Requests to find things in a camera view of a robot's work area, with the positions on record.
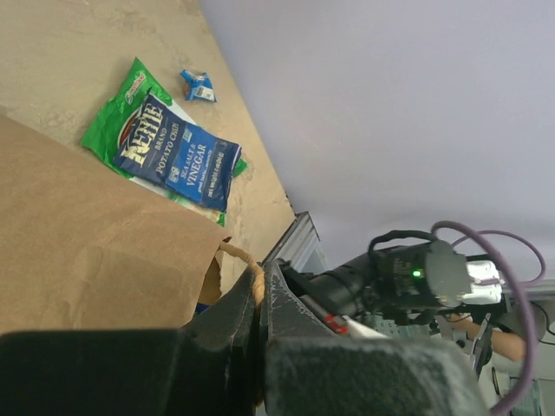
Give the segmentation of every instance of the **candy wrapper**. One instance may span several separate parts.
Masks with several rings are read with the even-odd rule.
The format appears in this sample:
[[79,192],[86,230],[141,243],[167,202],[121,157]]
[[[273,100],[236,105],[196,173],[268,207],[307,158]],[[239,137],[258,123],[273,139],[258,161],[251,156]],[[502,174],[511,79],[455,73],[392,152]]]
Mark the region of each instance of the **candy wrapper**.
[[149,94],[114,165],[200,206],[225,212],[241,146],[179,117]]
[[181,76],[185,80],[185,99],[186,100],[206,100],[216,102],[216,95],[212,82],[208,78],[208,74],[203,72],[202,75],[195,75],[192,72],[183,69]]
[[[138,58],[135,58],[132,67],[120,86],[118,94],[104,105],[93,120],[82,138],[81,146],[92,150],[104,164],[114,169],[120,175],[133,179],[134,182],[174,200],[187,209],[196,211],[202,216],[210,218],[220,225],[224,225],[225,215],[222,212],[200,207],[171,190],[152,185],[144,179],[134,178],[133,175],[118,169],[112,163],[112,159],[116,155],[120,144],[129,135],[133,121],[148,91],[166,103],[176,114],[193,122],[172,99],[170,94],[156,81],[143,63]],[[233,176],[238,176],[246,167],[246,162],[240,159],[235,165]]]

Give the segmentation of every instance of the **paper bag handle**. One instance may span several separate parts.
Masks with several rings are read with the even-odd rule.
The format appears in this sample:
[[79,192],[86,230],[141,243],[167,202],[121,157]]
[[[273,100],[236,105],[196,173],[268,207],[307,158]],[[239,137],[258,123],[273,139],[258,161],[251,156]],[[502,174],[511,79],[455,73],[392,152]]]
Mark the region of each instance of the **paper bag handle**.
[[232,244],[221,242],[219,249],[232,257],[240,258],[249,266],[254,275],[254,283],[252,284],[252,296],[256,306],[259,306],[264,299],[264,270],[258,265],[254,257],[239,247]]

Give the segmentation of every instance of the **tabletop surface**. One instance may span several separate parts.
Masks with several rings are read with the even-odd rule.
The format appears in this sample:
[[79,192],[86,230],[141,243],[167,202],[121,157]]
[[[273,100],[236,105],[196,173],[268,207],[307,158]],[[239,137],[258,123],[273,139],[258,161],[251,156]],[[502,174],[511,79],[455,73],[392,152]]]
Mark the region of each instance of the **tabletop surface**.
[[[249,168],[233,181],[225,227],[264,258],[294,215],[197,0],[21,0],[0,14],[0,114],[79,148],[139,57],[200,126],[243,147]],[[185,102],[183,68],[207,72],[218,102]],[[224,258],[224,292],[244,267]]]

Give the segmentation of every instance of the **human arm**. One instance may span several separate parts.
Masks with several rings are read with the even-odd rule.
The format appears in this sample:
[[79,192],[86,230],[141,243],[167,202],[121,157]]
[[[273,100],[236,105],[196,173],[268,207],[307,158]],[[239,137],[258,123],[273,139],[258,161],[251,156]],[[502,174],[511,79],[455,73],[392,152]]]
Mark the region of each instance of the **human arm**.
[[[454,329],[466,331],[468,338],[473,340],[480,331],[480,325],[470,319],[461,320],[457,315],[451,315],[451,325]],[[522,361],[526,353],[526,343],[517,334],[500,331],[492,333],[492,349],[511,361]]]

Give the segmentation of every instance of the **blue chip bag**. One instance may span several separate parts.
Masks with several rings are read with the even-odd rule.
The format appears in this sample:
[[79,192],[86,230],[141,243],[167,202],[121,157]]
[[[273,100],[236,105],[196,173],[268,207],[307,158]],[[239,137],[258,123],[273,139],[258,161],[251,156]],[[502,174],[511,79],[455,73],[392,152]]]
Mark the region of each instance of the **blue chip bag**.
[[207,100],[216,102],[216,95],[212,82],[208,78],[208,74],[203,72],[202,75],[195,75],[186,69],[181,71],[181,76],[186,82],[185,99],[186,100]]
[[206,208],[225,212],[241,146],[181,119],[152,94],[114,165]]

